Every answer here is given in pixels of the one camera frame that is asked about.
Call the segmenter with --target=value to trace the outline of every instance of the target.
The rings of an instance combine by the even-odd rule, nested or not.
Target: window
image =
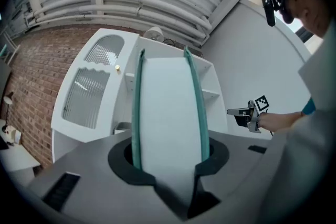
[[[282,15],[279,13],[279,11],[274,12],[275,17],[282,21],[284,24],[286,24],[282,18]],[[299,19],[294,19],[294,21],[291,24],[286,24],[286,26],[292,30],[293,33],[296,33],[302,26],[302,22]]]
[[[124,40],[119,36],[106,36],[97,41],[85,58],[87,62],[102,63],[103,65],[114,65],[122,47]]]
[[[95,129],[109,77],[110,74],[104,71],[79,69],[70,86],[63,108],[63,119]]]
[[[311,54],[314,54],[317,51],[317,49],[321,46],[322,42],[323,42],[322,38],[313,35],[310,39],[308,39],[305,42],[305,46],[307,47],[307,49]]]

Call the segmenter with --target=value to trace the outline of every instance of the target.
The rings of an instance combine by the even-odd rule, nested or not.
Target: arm
[[[262,113],[260,114],[259,127],[277,132],[280,129],[291,127],[295,121],[303,116],[303,112],[289,114]]]

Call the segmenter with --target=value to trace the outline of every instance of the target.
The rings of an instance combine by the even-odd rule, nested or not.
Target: table
[[[0,127],[3,125],[5,121],[0,120]],[[0,135],[6,141],[6,134],[0,131]],[[35,177],[33,167],[40,163],[22,145],[8,147],[7,150],[0,150],[1,162],[11,179],[26,187]]]

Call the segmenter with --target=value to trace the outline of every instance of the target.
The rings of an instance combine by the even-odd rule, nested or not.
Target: white pipe
[[[4,62],[7,61],[8,56],[9,56],[9,51],[8,51],[7,54],[6,54],[6,57],[5,57],[5,59],[4,59]]]
[[[7,34],[7,32],[4,32],[4,37],[7,40],[7,42],[9,43],[9,45],[13,48],[13,50],[16,49],[16,45],[14,44],[14,42],[12,41],[12,39],[9,37],[9,35]]]
[[[13,51],[12,56],[10,57],[9,61],[8,61],[8,65],[10,64],[10,62],[12,61],[12,59],[14,58],[15,54],[17,53],[18,49],[20,48],[20,45],[17,46],[17,48]]]
[[[29,23],[29,26],[32,26],[34,23],[39,23],[48,19],[52,19],[55,17],[59,17],[62,15],[65,15],[67,13],[73,13],[73,12],[90,12],[93,10],[101,10],[105,12],[121,12],[121,13],[131,13],[151,19],[156,19],[161,22],[174,25],[178,28],[181,28],[185,31],[188,31],[189,33],[193,34],[194,36],[198,38],[205,38],[206,35],[197,29],[191,27],[190,25],[183,23],[179,20],[176,20],[174,18],[170,18],[168,16],[158,14],[155,12],[151,12],[149,10],[145,10],[143,8],[136,8],[136,7],[127,7],[127,6],[121,6],[121,5],[87,5],[87,6],[80,6],[80,7],[74,7],[74,8],[67,8],[62,9],[57,12],[45,15],[41,18],[35,19],[32,22]]]
[[[204,15],[201,16],[201,19],[210,24],[209,20]]]
[[[73,4],[73,3],[78,3],[78,2],[83,2],[83,1],[89,1],[89,0],[60,0],[57,2],[54,2],[52,4],[46,5],[45,7],[33,12],[33,13],[29,13],[27,15],[27,19],[31,19],[34,16],[37,16],[43,12],[46,12],[48,10],[54,9],[54,8],[58,8],[58,7],[62,7],[65,5],[69,5],[69,4]],[[179,8],[175,5],[169,4],[167,2],[161,1],[161,0],[117,0],[117,1],[126,1],[126,2],[137,2],[137,3],[141,3],[144,5],[148,5],[151,7],[155,7],[155,8],[159,8],[162,10],[165,10],[167,12],[173,13],[177,16],[180,16],[188,21],[193,22],[194,24],[199,24],[201,26],[203,26],[204,28],[211,30],[212,26],[209,22],[202,20],[201,18],[198,18],[197,16],[193,15],[190,12],[185,11],[182,8]]]
[[[34,27],[34,26],[38,26],[38,25],[46,24],[46,23],[52,23],[52,22],[56,22],[58,20],[81,19],[81,18],[119,19],[119,20],[125,20],[125,21],[129,21],[129,22],[135,22],[135,23],[139,23],[139,24],[145,24],[145,25],[149,25],[151,27],[152,26],[157,26],[157,24],[153,24],[153,23],[149,23],[149,22],[144,22],[144,21],[141,21],[141,20],[138,20],[138,19],[133,19],[133,18],[127,18],[127,17],[121,17],[121,16],[113,16],[113,15],[91,15],[91,14],[88,14],[88,15],[70,15],[70,16],[65,16],[65,17],[51,19],[51,20],[45,20],[43,22],[33,24],[30,27]],[[184,39],[190,40],[190,41],[192,41],[192,42],[194,42],[196,44],[199,44],[199,45],[202,44],[199,40],[196,40],[196,39],[194,39],[194,38],[192,38],[190,36],[187,36],[186,34],[178,32],[178,31],[176,31],[174,29],[170,29],[170,28],[167,28],[165,26],[160,26],[160,28],[162,30],[164,30],[164,31],[171,32],[174,35],[180,36],[180,37],[182,37]]]
[[[3,34],[4,31],[6,31],[7,27],[8,27],[8,25],[6,25],[6,26],[1,30],[1,32],[0,32],[0,36]]]

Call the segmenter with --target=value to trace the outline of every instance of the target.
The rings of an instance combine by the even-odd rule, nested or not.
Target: man
[[[278,0],[281,5],[280,13],[287,24],[294,18],[300,19],[304,28],[323,38],[328,31],[331,14],[324,0]],[[259,127],[276,132],[291,127],[299,118],[311,114],[315,110],[314,102],[310,99],[301,112],[289,114],[262,113]]]

